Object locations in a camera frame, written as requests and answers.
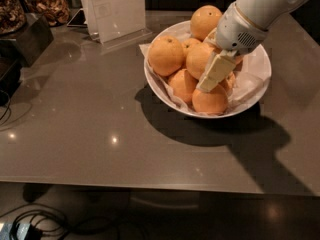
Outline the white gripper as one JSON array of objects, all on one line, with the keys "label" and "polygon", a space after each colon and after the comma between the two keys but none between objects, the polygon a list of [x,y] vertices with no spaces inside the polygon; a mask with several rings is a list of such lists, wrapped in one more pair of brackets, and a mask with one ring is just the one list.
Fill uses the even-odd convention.
[{"label": "white gripper", "polygon": [[232,3],[220,18],[217,28],[203,41],[209,47],[218,46],[222,51],[210,55],[197,89],[211,92],[235,69],[236,52],[238,55],[251,53],[265,40],[267,34],[267,31],[249,20],[236,3]]}]

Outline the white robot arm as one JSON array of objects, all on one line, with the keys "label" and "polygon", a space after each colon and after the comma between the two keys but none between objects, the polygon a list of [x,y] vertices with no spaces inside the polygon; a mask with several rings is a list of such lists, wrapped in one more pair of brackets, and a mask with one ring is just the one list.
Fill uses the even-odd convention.
[{"label": "white robot arm", "polygon": [[236,57],[251,53],[267,37],[269,29],[283,14],[309,0],[236,0],[225,11],[218,25],[205,38],[221,52],[213,53],[197,88],[211,92],[236,67]]}]

